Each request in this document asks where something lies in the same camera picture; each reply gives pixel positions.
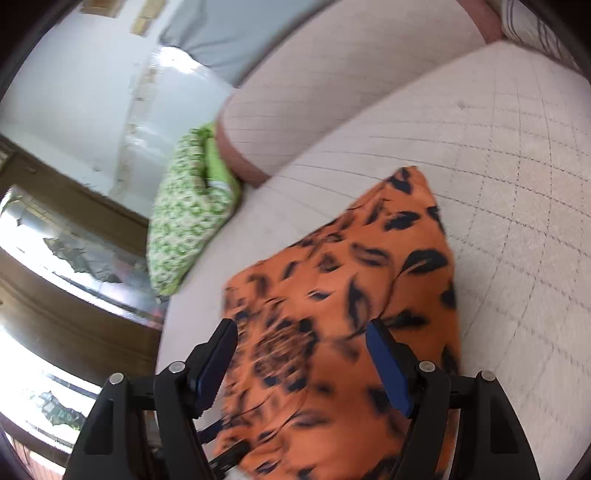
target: sofa cushion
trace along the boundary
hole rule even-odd
[[[222,156],[236,172],[249,162],[265,179],[394,89],[482,45],[456,0],[340,0],[235,93],[221,118]],[[259,184],[260,176],[244,180]]]
[[[566,478],[591,441],[590,113],[584,77],[505,42],[393,93],[247,198],[172,298],[160,367],[213,332],[228,278],[418,165],[456,256],[464,373],[496,371],[541,477]]]

